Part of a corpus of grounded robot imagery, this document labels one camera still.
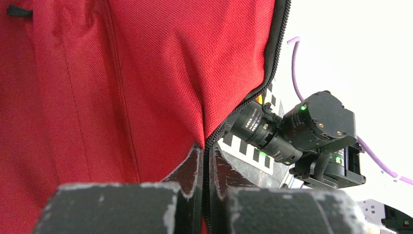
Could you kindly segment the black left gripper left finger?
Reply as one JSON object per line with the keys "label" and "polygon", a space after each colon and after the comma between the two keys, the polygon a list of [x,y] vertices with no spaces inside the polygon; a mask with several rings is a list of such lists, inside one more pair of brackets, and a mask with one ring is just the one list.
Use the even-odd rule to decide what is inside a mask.
{"label": "black left gripper left finger", "polygon": [[57,188],[35,234],[199,234],[203,150],[160,182],[69,183]]}

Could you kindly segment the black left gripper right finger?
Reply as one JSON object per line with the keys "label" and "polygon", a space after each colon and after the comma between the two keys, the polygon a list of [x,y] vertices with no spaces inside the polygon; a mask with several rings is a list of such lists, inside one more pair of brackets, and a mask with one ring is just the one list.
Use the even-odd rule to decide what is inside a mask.
{"label": "black left gripper right finger", "polygon": [[209,151],[211,234],[365,234],[357,204],[343,191],[260,188]]}

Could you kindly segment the red student backpack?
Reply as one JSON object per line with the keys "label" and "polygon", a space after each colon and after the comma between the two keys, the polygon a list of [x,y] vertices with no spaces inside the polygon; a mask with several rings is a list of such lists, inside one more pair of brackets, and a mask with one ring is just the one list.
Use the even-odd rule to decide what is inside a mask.
{"label": "red student backpack", "polygon": [[158,182],[277,69],[288,0],[3,0],[0,231],[75,182]]}

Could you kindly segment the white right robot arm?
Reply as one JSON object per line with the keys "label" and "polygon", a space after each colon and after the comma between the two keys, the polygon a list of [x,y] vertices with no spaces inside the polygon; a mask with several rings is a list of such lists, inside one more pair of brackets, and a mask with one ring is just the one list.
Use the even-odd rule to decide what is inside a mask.
{"label": "white right robot arm", "polygon": [[269,103],[251,102],[226,127],[224,142],[240,139],[289,166],[304,189],[229,190],[214,234],[410,234],[413,219],[388,205],[355,204],[344,188],[363,185],[355,115],[328,91],[317,92],[284,116]]}

